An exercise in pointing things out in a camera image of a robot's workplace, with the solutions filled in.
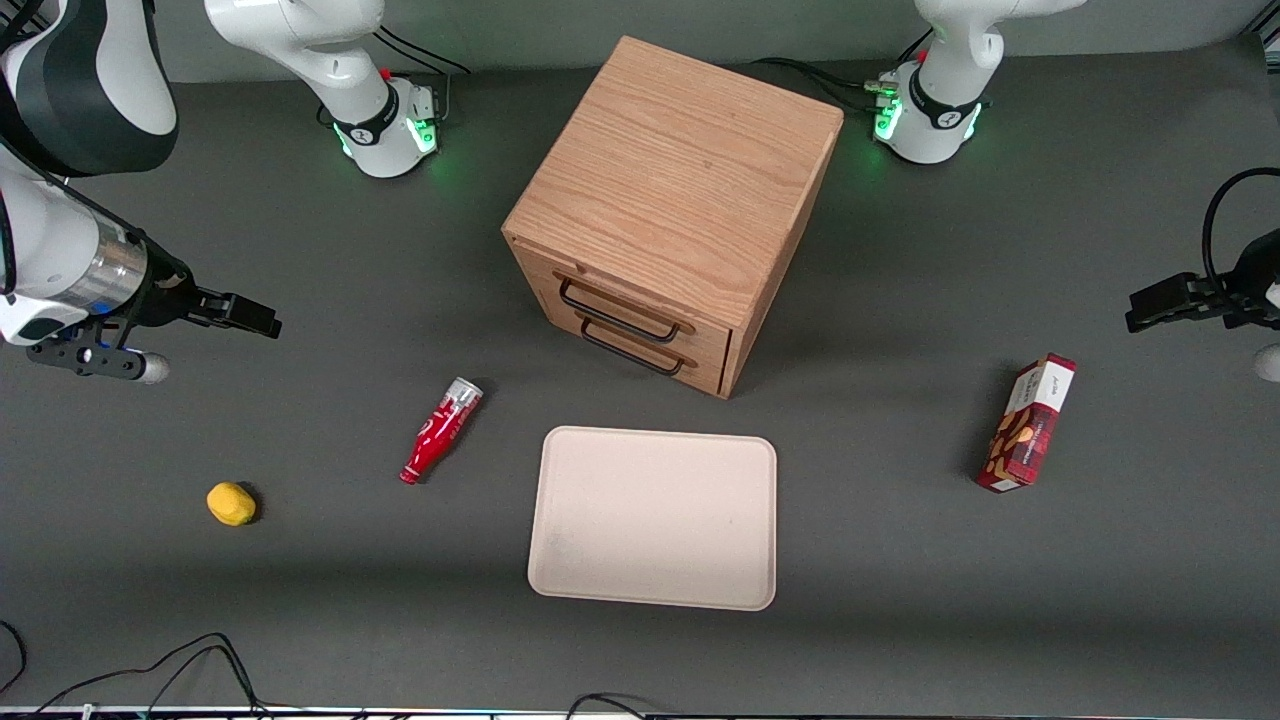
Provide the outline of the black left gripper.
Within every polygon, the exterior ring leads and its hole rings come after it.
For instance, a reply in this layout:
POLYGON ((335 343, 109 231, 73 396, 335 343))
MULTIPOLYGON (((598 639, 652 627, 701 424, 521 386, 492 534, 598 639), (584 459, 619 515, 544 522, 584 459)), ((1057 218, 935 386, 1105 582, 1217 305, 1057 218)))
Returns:
MULTIPOLYGON (((1235 266, 1219 279, 1236 305, 1252 316, 1249 320, 1228 310, 1222 316, 1225 329, 1247 324, 1279 329, 1277 300, 1268 297, 1279 279, 1279 229, 1249 242, 1235 266)), ((1207 278, 1190 272, 1178 273, 1130 295, 1126 329, 1135 334, 1171 322, 1213 319, 1222 315, 1219 305, 1219 293, 1207 278)))

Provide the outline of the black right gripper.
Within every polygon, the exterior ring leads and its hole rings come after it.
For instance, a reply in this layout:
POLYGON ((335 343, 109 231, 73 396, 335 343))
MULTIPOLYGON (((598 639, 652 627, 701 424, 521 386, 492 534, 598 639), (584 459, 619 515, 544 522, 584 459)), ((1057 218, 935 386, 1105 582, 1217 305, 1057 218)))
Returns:
POLYGON ((197 325, 238 329, 278 340, 282 322, 276 311, 238 293, 219 293, 209 318, 205 293, 192 270, 180 260, 148 255, 147 279, 138 291, 138 324, 161 327, 184 320, 197 325))

